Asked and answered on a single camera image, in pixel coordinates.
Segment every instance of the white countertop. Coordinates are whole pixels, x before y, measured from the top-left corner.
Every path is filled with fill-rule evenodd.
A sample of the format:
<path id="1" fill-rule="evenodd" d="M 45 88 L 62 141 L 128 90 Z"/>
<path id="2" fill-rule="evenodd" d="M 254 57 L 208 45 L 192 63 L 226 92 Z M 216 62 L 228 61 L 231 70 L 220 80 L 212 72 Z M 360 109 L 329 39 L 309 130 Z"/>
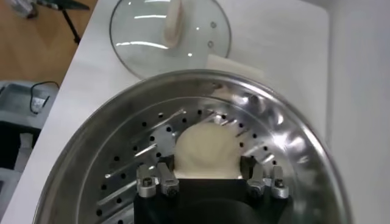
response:
<path id="1" fill-rule="evenodd" d="M 221 1 L 222 7 L 234 13 L 234 5 L 224 5 L 224 2 L 227 0 Z M 245 0 L 240 7 L 253 7 L 254 2 Z M 138 81 L 117 59 L 110 44 L 108 27 L 115 5 L 116 1 L 98 1 L 2 224 L 32 223 L 46 178 L 70 137 L 105 101 Z M 336 32 L 338 35 L 331 41 L 331 99 L 328 108 L 316 110 L 331 118 L 328 143 L 349 193 L 356 223 L 386 223 L 390 220 L 390 214 L 386 212 L 390 207 L 390 180 L 386 175 L 390 169 L 390 119 L 387 116 L 390 101 L 386 99 L 390 96 L 390 63 L 386 62 L 390 58 L 390 25 L 384 15 L 387 15 L 390 3 L 373 0 L 367 5 L 364 0 L 340 0 L 335 6 L 337 10 L 331 15 L 338 23 L 331 19 L 331 36 Z M 232 26 L 237 26 L 237 20 L 230 20 Z M 244 27 L 251 29 L 250 24 Z M 232 59 L 248 63 L 240 61 L 239 52 L 232 55 Z M 256 63 L 258 56 L 253 53 L 249 65 Z M 318 83 L 306 82 L 305 85 Z"/>

